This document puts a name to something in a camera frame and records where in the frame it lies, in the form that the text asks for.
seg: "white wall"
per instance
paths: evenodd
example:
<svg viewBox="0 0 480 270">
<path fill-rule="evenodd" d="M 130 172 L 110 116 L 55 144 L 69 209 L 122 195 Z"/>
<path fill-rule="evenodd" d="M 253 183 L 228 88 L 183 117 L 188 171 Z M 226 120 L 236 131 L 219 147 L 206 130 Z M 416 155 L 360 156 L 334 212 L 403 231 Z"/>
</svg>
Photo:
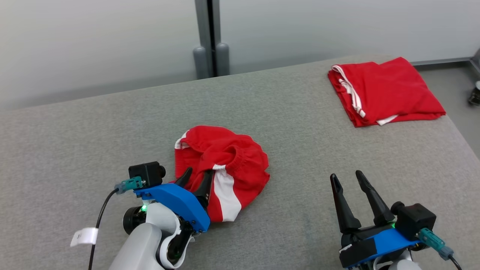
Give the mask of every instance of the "white wall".
<svg viewBox="0 0 480 270">
<path fill-rule="evenodd" d="M 220 0 L 232 74 L 359 53 L 471 57 L 478 0 Z"/>
<path fill-rule="evenodd" d="M 196 78 L 191 0 L 3 0 L 0 110 Z"/>
</svg>

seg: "white label tag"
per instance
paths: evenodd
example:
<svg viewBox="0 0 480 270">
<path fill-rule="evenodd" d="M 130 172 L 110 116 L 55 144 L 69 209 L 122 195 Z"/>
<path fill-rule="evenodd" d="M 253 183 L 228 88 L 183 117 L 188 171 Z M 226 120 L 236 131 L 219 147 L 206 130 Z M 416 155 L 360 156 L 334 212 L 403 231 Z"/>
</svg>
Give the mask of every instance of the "white label tag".
<svg viewBox="0 0 480 270">
<path fill-rule="evenodd" d="M 98 235 L 97 228 L 83 228 L 77 231 L 73 235 L 70 246 L 76 246 L 78 244 L 96 244 L 96 236 Z"/>
</svg>

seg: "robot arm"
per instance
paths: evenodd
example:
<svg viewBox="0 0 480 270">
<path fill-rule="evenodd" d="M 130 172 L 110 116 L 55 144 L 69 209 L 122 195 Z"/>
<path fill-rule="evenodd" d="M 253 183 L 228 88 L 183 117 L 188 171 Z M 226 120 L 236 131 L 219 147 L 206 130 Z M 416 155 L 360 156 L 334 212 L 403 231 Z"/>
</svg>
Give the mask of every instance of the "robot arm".
<svg viewBox="0 0 480 270">
<path fill-rule="evenodd" d="M 167 184 L 162 184 L 165 169 L 158 162 L 131 166 L 129 173 L 131 179 L 142 179 L 142 184 L 133 192 L 146 203 L 125 213 L 123 228 L 130 236 L 110 269 L 177 269 L 185 259 L 188 243 L 210 226 L 206 208 L 213 171 L 205 172 L 193 193 L 184 189 L 192 174 L 191 168 L 175 183 Z"/>
<path fill-rule="evenodd" d="M 178 216 L 158 202 L 147 206 L 144 223 L 139 223 L 138 216 L 144 216 L 142 210 L 137 213 L 127 211 L 125 214 L 125 229 L 135 228 L 110 269 L 163 270 L 180 267 L 188 243 L 193 239 L 191 230 L 181 227 Z M 186 242 L 175 243 L 179 236 L 184 237 Z"/>
<path fill-rule="evenodd" d="M 432 247 L 444 260 L 453 259 L 453 250 L 445 246 L 431 230 L 436 215 L 417 203 L 405 206 L 401 202 L 389 209 L 361 171 L 356 171 L 362 191 L 372 208 L 374 226 L 361 228 L 343 196 L 343 188 L 335 174 L 330 176 L 333 197 L 342 233 L 340 262 L 346 269 L 377 270 L 377 265 L 392 262 L 382 270 L 421 270 L 412 261 L 411 251 Z"/>
</svg>

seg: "black cable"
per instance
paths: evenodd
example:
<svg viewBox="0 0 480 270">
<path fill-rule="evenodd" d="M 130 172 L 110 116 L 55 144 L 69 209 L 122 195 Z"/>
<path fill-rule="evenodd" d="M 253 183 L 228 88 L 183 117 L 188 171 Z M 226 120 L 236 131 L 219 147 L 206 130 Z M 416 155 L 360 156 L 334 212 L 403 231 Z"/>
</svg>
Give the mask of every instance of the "black cable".
<svg viewBox="0 0 480 270">
<path fill-rule="evenodd" d="M 448 255 L 448 258 L 453 262 L 453 264 L 455 264 L 455 267 L 456 267 L 458 270 L 462 270 L 462 268 L 460 267 L 460 265 L 458 264 L 458 262 L 453 258 L 452 255 Z"/>
<path fill-rule="evenodd" d="M 96 226 L 95 228 L 100 227 L 100 221 L 102 220 L 103 216 L 103 211 L 105 211 L 105 207 L 107 206 L 108 200 L 118 191 L 119 189 L 116 188 L 110 194 L 107 196 L 105 199 L 105 202 L 103 203 L 102 209 L 100 209 L 100 214 L 98 215 L 98 220 L 96 220 Z M 95 253 L 95 245 L 92 245 L 92 251 L 90 252 L 90 262 L 88 263 L 88 270 L 92 270 L 92 263 L 93 263 L 93 254 Z"/>
</svg>

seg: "black object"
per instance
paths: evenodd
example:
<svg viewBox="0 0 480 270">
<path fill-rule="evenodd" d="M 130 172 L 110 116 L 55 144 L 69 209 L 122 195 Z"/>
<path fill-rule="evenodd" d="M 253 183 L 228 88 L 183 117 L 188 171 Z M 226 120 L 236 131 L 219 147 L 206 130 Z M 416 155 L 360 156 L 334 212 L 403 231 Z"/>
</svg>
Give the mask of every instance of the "black object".
<svg viewBox="0 0 480 270">
<path fill-rule="evenodd" d="M 423 228 L 433 230 L 437 219 L 435 214 L 419 203 L 405 206 L 402 202 L 396 202 L 392 210 L 397 214 L 395 229 L 409 241 L 416 240 L 416 234 Z"/>
<path fill-rule="evenodd" d="M 150 163 L 130 166 L 128 168 L 128 174 L 130 178 L 140 176 L 142 182 L 144 182 L 142 188 L 134 189 L 138 190 L 162 184 L 162 178 L 165 177 L 166 171 L 163 166 L 160 166 L 157 161 L 154 161 Z"/>
<path fill-rule="evenodd" d="M 110 192 L 110 194 L 107 196 L 105 199 L 105 202 L 103 202 L 102 208 L 100 209 L 100 214 L 98 215 L 98 219 L 96 220 L 96 226 L 95 228 L 100 227 L 100 221 L 102 220 L 103 212 L 105 211 L 105 207 L 107 206 L 108 201 L 110 198 L 118 191 L 119 189 L 116 188 Z M 90 261 L 88 262 L 88 270 L 92 270 L 92 264 L 93 264 L 93 254 L 95 253 L 95 245 L 92 245 L 92 251 L 90 251 Z"/>
<path fill-rule="evenodd" d="M 330 183 L 332 184 L 333 200 L 335 201 L 336 217 L 340 232 L 346 234 L 358 231 L 361 227 L 360 221 L 353 216 L 352 210 L 343 196 L 342 185 L 334 173 L 330 176 Z"/>
<path fill-rule="evenodd" d="M 343 188 L 335 174 L 330 176 L 332 184 L 333 198 L 338 218 L 338 226 L 342 233 L 342 248 L 351 245 L 340 253 L 340 262 L 342 266 L 348 267 L 358 261 L 362 261 L 372 255 L 377 254 L 375 241 L 372 236 L 392 228 L 395 216 L 390 212 L 385 202 L 367 180 L 361 171 L 355 172 L 357 180 L 362 191 L 367 195 L 369 204 L 374 214 L 374 226 L 361 228 L 361 223 L 356 219 L 343 196 Z M 405 249 L 397 250 L 386 254 L 382 260 L 385 262 L 395 260 Z"/>
<path fill-rule="evenodd" d="M 480 90 L 478 88 L 475 87 L 472 90 L 472 93 L 471 93 L 470 97 L 468 98 L 468 102 L 471 105 L 476 105 L 476 106 L 480 105 Z"/>
<path fill-rule="evenodd" d="M 190 236 L 192 233 L 195 233 L 193 227 L 190 225 L 188 221 L 180 218 L 180 234 L 176 235 L 170 242 L 167 248 L 167 259 L 171 264 L 176 264 L 181 256 L 183 255 L 183 251 L 190 240 Z M 162 262 L 160 261 L 160 246 L 161 242 L 158 245 L 157 252 L 156 252 L 156 260 L 157 262 L 163 267 Z"/>
<path fill-rule="evenodd" d="M 192 175 L 192 168 L 188 167 L 187 170 L 183 173 L 183 175 L 180 176 L 180 178 L 175 181 L 175 184 L 178 185 L 179 187 L 185 187 L 191 175 Z"/>
<path fill-rule="evenodd" d="M 210 197 L 210 191 L 212 189 L 212 181 L 215 175 L 214 170 L 206 170 L 204 173 L 204 178 L 200 183 L 200 186 L 195 192 L 192 192 L 195 197 L 197 197 L 198 202 L 206 210 L 208 206 L 208 199 Z"/>
<path fill-rule="evenodd" d="M 365 258 L 377 254 L 377 247 L 373 238 L 361 242 L 353 243 L 351 247 L 340 253 L 340 262 L 342 267 L 348 267 Z"/>
<path fill-rule="evenodd" d="M 141 206 L 131 207 L 123 215 L 123 229 L 130 235 L 138 225 L 145 223 L 146 218 Z"/>
<path fill-rule="evenodd" d="M 368 202 L 370 203 L 370 207 L 373 211 L 373 223 L 375 226 L 383 226 L 388 224 L 390 221 L 393 221 L 395 216 L 392 214 L 392 212 L 390 212 L 390 209 L 388 209 L 388 206 L 382 200 L 380 195 L 378 195 L 377 191 L 373 188 L 370 182 L 368 182 L 365 175 L 363 175 L 361 171 L 356 171 L 355 175 L 359 181 L 360 188 L 367 195 Z"/>
</svg>

